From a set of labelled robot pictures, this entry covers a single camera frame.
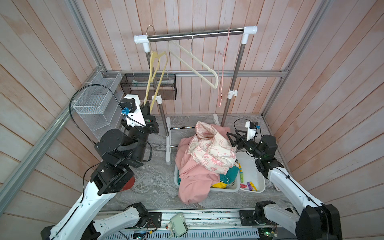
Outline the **pink jacket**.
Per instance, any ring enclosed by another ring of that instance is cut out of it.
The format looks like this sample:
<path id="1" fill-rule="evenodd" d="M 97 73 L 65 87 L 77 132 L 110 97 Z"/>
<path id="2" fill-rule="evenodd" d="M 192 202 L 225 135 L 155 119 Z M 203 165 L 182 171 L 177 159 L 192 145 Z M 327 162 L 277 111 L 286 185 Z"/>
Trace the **pink jacket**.
<path id="1" fill-rule="evenodd" d="M 204 201 L 208 197 L 211 186 L 220 182 L 220 174 L 198 165 L 188 154 L 193 136 L 181 139 L 175 159 L 179 169 L 179 198 L 186 205 Z"/>

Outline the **yellow jacket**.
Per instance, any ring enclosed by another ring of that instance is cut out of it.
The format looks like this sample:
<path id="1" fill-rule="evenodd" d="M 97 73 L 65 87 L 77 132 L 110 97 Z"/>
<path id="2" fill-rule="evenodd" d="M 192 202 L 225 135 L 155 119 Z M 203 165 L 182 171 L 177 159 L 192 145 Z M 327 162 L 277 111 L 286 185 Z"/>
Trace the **yellow jacket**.
<path id="1" fill-rule="evenodd" d="M 216 188 L 216 189 L 226 189 L 227 184 L 226 184 L 226 183 L 219 182 L 219 183 L 217 183 L 217 184 L 212 185 L 211 187 L 212 187 L 212 188 Z"/>

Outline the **floral pink white garment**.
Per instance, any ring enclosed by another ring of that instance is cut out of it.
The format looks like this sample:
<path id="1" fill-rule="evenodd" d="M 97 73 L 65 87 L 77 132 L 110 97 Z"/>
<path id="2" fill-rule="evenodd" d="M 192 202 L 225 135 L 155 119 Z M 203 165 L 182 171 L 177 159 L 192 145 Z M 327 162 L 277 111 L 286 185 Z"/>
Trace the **floral pink white garment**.
<path id="1" fill-rule="evenodd" d="M 236 148 L 227 137 L 230 128 L 197 122 L 188 154 L 205 169 L 225 175 L 236 161 Z"/>

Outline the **green sweatshirt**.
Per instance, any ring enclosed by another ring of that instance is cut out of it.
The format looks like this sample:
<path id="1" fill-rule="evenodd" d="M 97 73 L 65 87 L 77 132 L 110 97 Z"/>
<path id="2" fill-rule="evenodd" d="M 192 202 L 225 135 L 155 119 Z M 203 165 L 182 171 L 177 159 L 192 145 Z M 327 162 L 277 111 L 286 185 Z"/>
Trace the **green sweatshirt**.
<path id="1" fill-rule="evenodd" d="M 239 168 L 236 166 L 233 166 L 232 168 L 229 168 L 226 174 L 220 174 L 220 182 L 224 184 L 231 184 L 236 180 L 236 177 L 238 175 Z"/>

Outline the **white hanger with metal hook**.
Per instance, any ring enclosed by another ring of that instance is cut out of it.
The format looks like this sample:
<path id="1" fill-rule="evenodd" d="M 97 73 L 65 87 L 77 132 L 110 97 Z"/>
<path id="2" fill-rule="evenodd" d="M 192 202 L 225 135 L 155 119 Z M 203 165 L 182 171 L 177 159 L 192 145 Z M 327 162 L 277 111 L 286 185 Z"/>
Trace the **white hanger with metal hook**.
<path id="1" fill-rule="evenodd" d="M 196 62 L 198 65 L 200 65 L 203 69 L 208 71 L 210 74 L 213 75 L 214 82 L 212 83 L 209 81 L 205 76 L 203 76 L 198 70 L 194 69 L 192 65 L 188 64 L 185 60 L 183 60 L 181 57 L 177 56 L 173 51 L 172 47 L 178 48 L 181 52 L 187 54 L 191 59 L 192 62 Z M 211 69 L 208 65 L 206 65 L 204 62 L 202 62 L 199 58 L 197 58 L 192 51 L 188 51 L 184 47 L 182 47 L 180 44 L 177 43 L 177 41 L 169 41 L 169 51 L 170 54 L 175 57 L 177 60 L 179 60 L 185 67 L 187 67 L 191 72 L 193 72 L 197 77 L 199 77 L 201 80 L 206 82 L 211 88 L 217 89 L 219 86 L 219 76 L 216 71 Z"/>

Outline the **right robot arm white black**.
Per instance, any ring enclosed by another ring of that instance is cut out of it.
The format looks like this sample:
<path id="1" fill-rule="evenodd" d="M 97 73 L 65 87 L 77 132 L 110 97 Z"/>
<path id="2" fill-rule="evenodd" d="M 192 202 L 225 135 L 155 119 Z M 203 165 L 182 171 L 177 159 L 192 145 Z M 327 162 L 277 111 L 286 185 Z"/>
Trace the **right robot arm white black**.
<path id="1" fill-rule="evenodd" d="M 298 240 L 341 240 L 340 213 L 305 190 L 275 158 L 276 138 L 263 135 L 256 143 L 247 140 L 245 131 L 227 133 L 230 143 L 238 150 L 245 149 L 255 160 L 258 171 L 276 185 L 293 204 L 294 209 L 282 208 L 273 201 L 256 203 L 255 222 L 261 225 L 273 222 L 296 236 Z"/>

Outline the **purple clothespin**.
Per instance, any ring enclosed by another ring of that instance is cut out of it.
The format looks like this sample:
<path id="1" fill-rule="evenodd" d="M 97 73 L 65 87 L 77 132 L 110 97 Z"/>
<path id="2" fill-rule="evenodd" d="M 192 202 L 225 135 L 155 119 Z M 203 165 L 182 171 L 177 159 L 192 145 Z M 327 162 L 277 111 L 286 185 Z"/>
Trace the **purple clothespin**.
<path id="1" fill-rule="evenodd" d="M 248 189 L 249 189 L 250 191 L 253 191 L 253 187 L 252 187 L 252 185 L 251 185 L 250 182 L 247 182 L 247 186 L 248 186 Z"/>

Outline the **yellow-green plastic hanger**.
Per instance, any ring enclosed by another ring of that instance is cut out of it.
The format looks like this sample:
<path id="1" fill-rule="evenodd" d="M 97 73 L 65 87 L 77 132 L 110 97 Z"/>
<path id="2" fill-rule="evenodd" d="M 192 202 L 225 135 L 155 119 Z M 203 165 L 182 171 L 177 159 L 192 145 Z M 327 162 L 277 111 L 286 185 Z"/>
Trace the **yellow-green plastic hanger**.
<path id="1" fill-rule="evenodd" d="M 166 57 L 165 64 L 167 66 L 168 56 L 167 56 L 166 52 L 162 52 L 159 54 L 157 52 L 152 51 L 151 50 L 151 44 L 149 42 L 143 43 L 143 47 L 144 47 L 145 53 L 147 55 L 147 60 L 149 63 L 149 68 L 150 68 L 150 73 L 149 73 L 149 78 L 148 78 L 147 88 L 146 88 L 146 95 L 145 95 L 145 99 L 144 99 L 144 103 L 146 103 L 150 100 L 149 93 L 150 93 L 151 85 L 153 85 L 155 87 L 155 84 L 157 84 L 157 81 L 155 80 L 155 78 L 156 78 L 158 70 L 160 69 L 161 57 L 163 57 L 163 56 Z M 158 99 L 158 93 L 159 93 L 159 87 L 155 87 L 155 93 L 154 93 L 153 99 L 152 99 L 151 104 L 150 104 L 150 113 L 152 112 L 154 104 L 155 104 L 156 100 Z"/>

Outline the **pink wire hanger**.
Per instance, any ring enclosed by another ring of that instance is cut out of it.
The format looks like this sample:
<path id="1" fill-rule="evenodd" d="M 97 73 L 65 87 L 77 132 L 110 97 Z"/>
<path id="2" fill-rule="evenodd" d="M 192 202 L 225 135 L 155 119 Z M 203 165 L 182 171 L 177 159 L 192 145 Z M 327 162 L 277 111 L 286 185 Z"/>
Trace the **pink wire hanger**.
<path id="1" fill-rule="evenodd" d="M 230 39 L 230 28 L 228 28 L 227 40 L 226 40 L 226 44 L 223 51 L 222 52 L 218 51 L 218 56 L 222 57 L 221 78 L 220 78 L 220 82 L 219 82 L 220 85 L 218 90 L 218 107 L 221 107 L 222 101 L 223 101 L 224 68 L 225 68 L 225 62 L 227 58 L 229 39 Z"/>

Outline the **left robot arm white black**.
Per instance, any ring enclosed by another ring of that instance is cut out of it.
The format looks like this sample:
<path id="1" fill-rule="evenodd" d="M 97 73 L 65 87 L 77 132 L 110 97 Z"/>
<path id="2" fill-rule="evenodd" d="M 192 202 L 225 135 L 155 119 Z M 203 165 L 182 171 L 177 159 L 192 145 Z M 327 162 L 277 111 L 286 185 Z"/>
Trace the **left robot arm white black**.
<path id="1" fill-rule="evenodd" d="M 126 126 L 129 134 L 119 129 L 107 131 L 95 145 L 102 161 L 91 174 L 83 193 L 59 223 L 41 231 L 43 240 L 102 240 L 125 228 L 148 225 L 149 213 L 142 203 L 134 203 L 123 212 L 97 220 L 103 206 L 135 178 L 133 168 L 144 164 L 150 134 L 159 132 L 156 118 L 150 114 L 150 104 L 142 104 L 144 123 Z"/>

